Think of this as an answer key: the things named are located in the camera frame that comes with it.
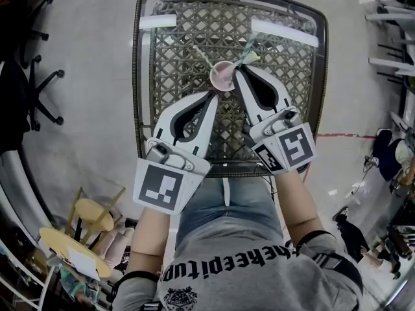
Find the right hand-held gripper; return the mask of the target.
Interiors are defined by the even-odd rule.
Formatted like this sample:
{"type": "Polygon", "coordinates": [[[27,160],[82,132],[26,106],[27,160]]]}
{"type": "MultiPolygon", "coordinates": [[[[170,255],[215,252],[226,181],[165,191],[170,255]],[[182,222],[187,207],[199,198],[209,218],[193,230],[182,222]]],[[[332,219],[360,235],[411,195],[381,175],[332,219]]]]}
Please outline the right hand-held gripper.
{"type": "Polygon", "coordinates": [[[290,106],[282,82],[263,69],[244,65],[234,70],[233,83],[252,126],[251,149],[271,174],[296,170],[316,157],[310,125],[290,106]]]}

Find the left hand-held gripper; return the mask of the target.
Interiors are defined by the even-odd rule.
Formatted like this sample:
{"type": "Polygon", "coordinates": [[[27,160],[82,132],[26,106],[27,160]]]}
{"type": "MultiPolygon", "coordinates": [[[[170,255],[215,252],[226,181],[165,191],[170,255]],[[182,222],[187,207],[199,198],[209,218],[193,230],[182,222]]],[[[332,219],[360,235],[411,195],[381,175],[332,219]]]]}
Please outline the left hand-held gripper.
{"type": "Polygon", "coordinates": [[[169,215],[181,213],[211,170],[206,155],[218,104],[217,95],[202,91],[161,112],[148,152],[137,160],[135,203],[169,215]],[[195,129],[186,137],[185,127],[193,120],[195,129]]]}

